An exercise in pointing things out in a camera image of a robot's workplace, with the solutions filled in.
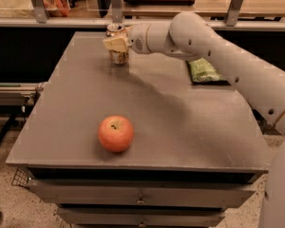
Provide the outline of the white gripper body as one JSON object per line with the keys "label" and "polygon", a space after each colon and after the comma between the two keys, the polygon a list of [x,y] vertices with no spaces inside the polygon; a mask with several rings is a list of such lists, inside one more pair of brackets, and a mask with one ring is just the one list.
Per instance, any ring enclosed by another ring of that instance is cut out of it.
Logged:
{"label": "white gripper body", "polygon": [[150,54],[147,44],[147,32],[150,24],[137,24],[127,30],[130,46],[138,54]]}

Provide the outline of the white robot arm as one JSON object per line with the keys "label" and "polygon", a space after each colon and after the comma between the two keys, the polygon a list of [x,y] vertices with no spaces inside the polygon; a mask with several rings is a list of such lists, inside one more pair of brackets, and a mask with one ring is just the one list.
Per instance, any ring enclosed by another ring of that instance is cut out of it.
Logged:
{"label": "white robot arm", "polygon": [[[285,71],[220,37],[194,12],[171,21],[128,27],[104,39],[108,50],[206,59],[247,102],[285,136]],[[285,228],[285,141],[272,160],[258,228]]]}

